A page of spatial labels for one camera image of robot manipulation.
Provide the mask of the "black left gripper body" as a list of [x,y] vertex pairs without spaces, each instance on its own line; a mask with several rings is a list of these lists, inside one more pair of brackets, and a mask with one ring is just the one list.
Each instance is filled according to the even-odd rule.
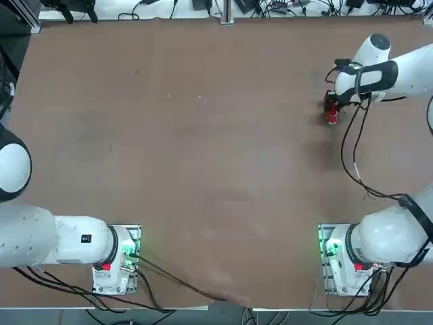
[[67,9],[93,9],[95,0],[40,0],[45,6],[52,9],[60,9],[65,7]]

